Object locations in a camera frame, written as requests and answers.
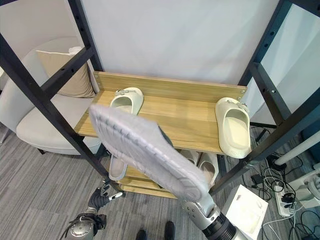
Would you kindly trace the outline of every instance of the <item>gray carpet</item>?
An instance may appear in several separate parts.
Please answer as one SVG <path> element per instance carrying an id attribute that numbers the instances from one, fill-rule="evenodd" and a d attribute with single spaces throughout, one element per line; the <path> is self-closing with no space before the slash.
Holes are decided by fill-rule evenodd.
<path id="1" fill-rule="evenodd" d="M 3 131 L 4 127 L 0 125 L 0 135 Z M 288 151 L 298 142 L 299 138 L 296 138 L 286 144 L 285 149 L 278 151 Z M 288 175 L 287 181 L 312 170 L 311 156 L 306 152 L 301 157 L 304 167 Z M 227 168 L 236 164 L 236 161 L 229 158 Z M 296 160 L 292 161 L 288 169 L 297 164 Z M 250 176 L 253 173 L 251 170 L 244 175 L 248 185 L 252 185 Z M 59 239 L 68 221 L 86 209 L 88 199 L 101 179 L 80 156 L 50 152 L 41 155 L 14 133 L 10 134 L 0 145 L 0 239 Z M 232 187 L 241 183 L 240 178 L 214 196 L 220 208 Z M 280 219 L 277 212 L 276 202 L 272 199 L 265 222 Z M 168 220 L 175 223 L 177 240 L 206 239 L 175 199 L 128 192 L 125 198 L 111 202 L 99 213 L 107 215 L 107 227 L 98 232 L 95 240 L 134 240 L 139 229 L 146 230 L 149 240 L 162 240 Z M 314 216 L 308 217 L 308 220 L 310 227 L 320 225 Z M 291 227 L 288 220 L 272 223 L 271 226 L 282 240 L 288 239 Z M 265 231 L 270 240 L 277 239 L 271 229 L 266 227 Z"/>

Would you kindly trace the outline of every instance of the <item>black shoe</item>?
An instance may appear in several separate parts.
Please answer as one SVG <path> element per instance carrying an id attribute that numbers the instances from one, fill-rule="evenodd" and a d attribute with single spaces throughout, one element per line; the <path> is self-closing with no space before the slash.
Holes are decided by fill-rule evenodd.
<path id="1" fill-rule="evenodd" d="M 165 240 L 174 240 L 176 234 L 176 228 L 172 221 L 167 221 L 164 229 L 164 239 Z"/>
<path id="2" fill-rule="evenodd" d="M 145 230 L 139 230 L 136 234 L 135 240 L 147 240 L 147 234 Z"/>

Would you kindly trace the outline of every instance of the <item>wooden shelf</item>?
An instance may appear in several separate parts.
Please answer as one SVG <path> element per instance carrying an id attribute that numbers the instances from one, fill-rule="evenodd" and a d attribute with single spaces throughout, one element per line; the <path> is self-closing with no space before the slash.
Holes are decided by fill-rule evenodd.
<path id="1" fill-rule="evenodd" d="M 144 102 L 139 116 L 155 121 L 171 139 L 176 149 L 224 154 L 219 146 L 216 102 L 223 97 L 240 99 L 245 86 L 150 78 L 106 72 L 94 72 L 100 88 L 93 103 L 110 106 L 116 90 L 141 89 Z M 97 137 L 86 111 L 74 130 L 87 137 Z M 119 181 L 124 191 L 176 198 L 147 176 L 128 167 Z"/>

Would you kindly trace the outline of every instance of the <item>cardboard box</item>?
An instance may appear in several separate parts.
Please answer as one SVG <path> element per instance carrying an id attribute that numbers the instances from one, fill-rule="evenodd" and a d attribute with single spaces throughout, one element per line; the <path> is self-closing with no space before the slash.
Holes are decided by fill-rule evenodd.
<path id="1" fill-rule="evenodd" d="M 239 185 L 231 190 L 222 213 L 249 240 L 257 240 L 267 208 L 266 201 Z"/>

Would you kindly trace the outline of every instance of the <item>white slipper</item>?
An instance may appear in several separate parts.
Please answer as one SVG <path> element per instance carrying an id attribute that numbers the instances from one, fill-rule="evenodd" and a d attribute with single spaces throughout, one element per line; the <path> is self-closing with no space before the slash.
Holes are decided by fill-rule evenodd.
<path id="1" fill-rule="evenodd" d="M 203 172 L 209 188 L 212 188 L 219 173 L 217 155 L 204 152 L 200 158 L 198 168 Z"/>
<path id="2" fill-rule="evenodd" d="M 243 159 L 251 152 L 250 119 L 246 105 L 224 97 L 215 105 L 221 150 L 228 156 Z"/>
<path id="3" fill-rule="evenodd" d="M 110 107 L 120 109 L 133 115 L 138 115 L 143 102 L 144 95 L 142 91 L 136 87 L 128 87 L 115 92 L 115 98 L 112 100 Z M 128 164 L 112 155 L 109 178 L 114 181 L 123 179 L 126 175 L 127 167 Z"/>
<path id="4" fill-rule="evenodd" d="M 144 95 L 139 88 L 127 87 L 115 92 L 115 98 L 112 100 L 110 107 L 138 115 L 143 102 Z"/>
<path id="5" fill-rule="evenodd" d="M 199 160 L 199 153 L 194 150 L 181 150 L 180 154 L 188 159 L 193 165 L 197 166 Z"/>

